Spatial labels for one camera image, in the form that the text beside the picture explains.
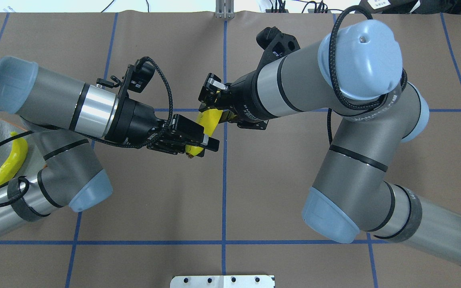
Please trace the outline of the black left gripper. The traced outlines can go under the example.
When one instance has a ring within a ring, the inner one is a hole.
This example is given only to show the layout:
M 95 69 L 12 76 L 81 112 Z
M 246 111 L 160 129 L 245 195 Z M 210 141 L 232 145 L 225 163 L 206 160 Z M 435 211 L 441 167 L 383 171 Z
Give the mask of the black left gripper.
M 220 141 L 204 135 L 203 126 L 188 118 L 175 114 L 163 135 L 157 134 L 166 124 L 155 116 L 154 108 L 125 98 L 118 108 L 120 114 L 115 116 L 105 140 L 117 144 L 141 146 L 145 142 L 147 149 L 176 155 L 185 153 L 187 144 L 202 144 L 202 148 L 212 152 L 219 151 Z

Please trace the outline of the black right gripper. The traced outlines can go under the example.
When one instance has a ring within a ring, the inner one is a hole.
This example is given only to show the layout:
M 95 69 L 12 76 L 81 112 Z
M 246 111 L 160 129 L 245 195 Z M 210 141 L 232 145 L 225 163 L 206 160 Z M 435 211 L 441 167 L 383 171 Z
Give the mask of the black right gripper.
M 232 83 L 221 82 L 209 73 L 198 97 L 199 112 L 223 110 L 219 123 L 236 123 L 241 129 L 265 130 L 271 113 L 261 104 L 257 92 L 257 76 L 248 73 Z

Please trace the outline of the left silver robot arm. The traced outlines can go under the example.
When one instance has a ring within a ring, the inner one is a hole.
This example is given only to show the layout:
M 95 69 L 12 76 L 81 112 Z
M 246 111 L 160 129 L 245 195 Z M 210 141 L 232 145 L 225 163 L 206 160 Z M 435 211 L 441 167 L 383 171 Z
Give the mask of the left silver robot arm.
M 0 109 L 17 114 L 45 162 L 33 176 L 0 184 L 0 237 L 58 208 L 81 212 L 113 188 L 90 139 L 120 148 L 179 154 L 186 146 L 216 152 L 219 140 L 173 113 L 168 81 L 150 57 L 130 64 L 123 80 L 97 85 L 6 56 L 0 59 Z

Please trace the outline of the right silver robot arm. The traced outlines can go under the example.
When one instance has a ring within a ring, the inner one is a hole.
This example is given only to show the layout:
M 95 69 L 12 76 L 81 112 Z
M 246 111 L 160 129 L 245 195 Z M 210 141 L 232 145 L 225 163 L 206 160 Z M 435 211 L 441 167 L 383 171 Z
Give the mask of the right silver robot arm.
M 252 128 L 274 118 L 328 108 L 342 117 L 302 218 L 342 244 L 360 231 L 461 266 L 461 215 L 384 180 L 400 143 L 419 135 L 429 107 L 407 80 L 391 29 L 368 18 L 308 47 L 276 27 L 256 38 L 264 50 L 257 68 L 223 84 L 209 74 L 200 111 L 227 110 L 224 122 Z

